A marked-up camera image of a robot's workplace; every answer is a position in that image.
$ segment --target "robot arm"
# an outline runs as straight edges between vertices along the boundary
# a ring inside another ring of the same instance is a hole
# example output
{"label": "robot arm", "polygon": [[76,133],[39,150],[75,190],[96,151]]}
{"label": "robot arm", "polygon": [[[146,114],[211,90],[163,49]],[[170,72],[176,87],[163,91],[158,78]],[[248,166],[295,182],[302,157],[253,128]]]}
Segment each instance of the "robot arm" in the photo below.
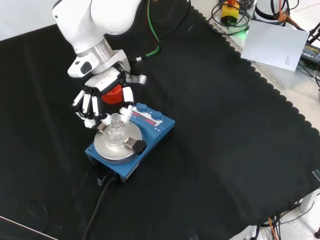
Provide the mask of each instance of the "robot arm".
{"label": "robot arm", "polygon": [[[141,0],[59,0],[53,7],[53,17],[72,45],[77,58],[68,70],[74,78],[92,72],[101,73],[101,66],[115,52],[104,34],[120,35],[133,24]],[[130,71],[127,57],[121,54],[126,71]]]}
{"label": "robot arm", "polygon": [[113,51],[104,34],[119,35],[133,24],[141,0],[59,0],[53,7],[53,17],[65,39],[77,54],[68,74],[90,78],[74,99],[72,107],[88,128],[99,121],[108,125],[110,115],[104,113],[101,96],[121,84],[127,108],[120,109],[121,120],[128,122],[134,97],[126,82],[130,65],[123,50]]}

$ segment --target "white paper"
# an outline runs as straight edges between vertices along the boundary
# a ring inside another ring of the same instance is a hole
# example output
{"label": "white paper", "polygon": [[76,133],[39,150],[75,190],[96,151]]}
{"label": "white paper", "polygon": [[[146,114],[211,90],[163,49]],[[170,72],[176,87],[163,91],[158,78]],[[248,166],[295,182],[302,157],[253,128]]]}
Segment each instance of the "white paper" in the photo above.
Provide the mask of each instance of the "white paper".
{"label": "white paper", "polygon": [[295,71],[309,32],[252,21],[241,58]]}

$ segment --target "black cloth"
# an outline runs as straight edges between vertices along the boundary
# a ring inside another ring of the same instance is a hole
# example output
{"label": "black cloth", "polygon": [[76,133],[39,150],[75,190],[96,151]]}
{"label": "black cloth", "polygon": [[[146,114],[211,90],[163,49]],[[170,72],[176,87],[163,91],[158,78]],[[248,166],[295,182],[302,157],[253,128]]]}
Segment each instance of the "black cloth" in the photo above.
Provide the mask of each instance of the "black cloth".
{"label": "black cloth", "polygon": [[[171,6],[151,2],[151,18]],[[154,25],[159,36],[188,10],[184,0],[174,6]],[[128,32],[106,38],[138,57],[151,42],[143,3]],[[134,91],[175,127],[125,184],[110,186],[91,240],[228,240],[319,187],[319,132],[198,11],[160,42],[160,55],[133,66],[148,77]],[[50,213],[44,233],[81,239],[101,189],[91,172],[60,229],[95,135],[70,108],[85,82],[68,77],[73,49],[51,26],[3,41],[0,54],[0,215],[39,230],[26,210],[38,201]]]}

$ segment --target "yellow device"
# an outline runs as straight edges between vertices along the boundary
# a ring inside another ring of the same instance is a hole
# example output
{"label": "yellow device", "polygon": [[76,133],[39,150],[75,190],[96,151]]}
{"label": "yellow device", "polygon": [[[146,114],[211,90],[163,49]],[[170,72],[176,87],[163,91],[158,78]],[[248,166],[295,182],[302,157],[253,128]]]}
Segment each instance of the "yellow device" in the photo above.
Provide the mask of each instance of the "yellow device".
{"label": "yellow device", "polygon": [[[238,9],[240,8],[239,4],[235,0],[228,0],[224,3],[235,6]],[[238,21],[239,10],[225,4],[222,5],[221,23],[224,23],[225,25],[236,24]]]}

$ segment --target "blue knob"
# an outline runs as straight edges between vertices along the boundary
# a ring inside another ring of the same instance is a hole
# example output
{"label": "blue knob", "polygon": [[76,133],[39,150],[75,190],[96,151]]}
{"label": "blue knob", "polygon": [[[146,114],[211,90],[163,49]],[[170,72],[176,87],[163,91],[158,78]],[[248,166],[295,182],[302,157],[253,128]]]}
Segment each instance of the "blue knob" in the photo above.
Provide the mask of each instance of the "blue knob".
{"label": "blue knob", "polygon": [[136,109],[138,110],[138,112],[140,113],[146,113],[148,111],[148,107],[145,104],[142,103],[137,103],[136,104]]}
{"label": "blue knob", "polygon": [[154,119],[154,120],[161,120],[162,119],[162,113],[159,112],[159,111],[154,111],[151,115],[151,117]]}

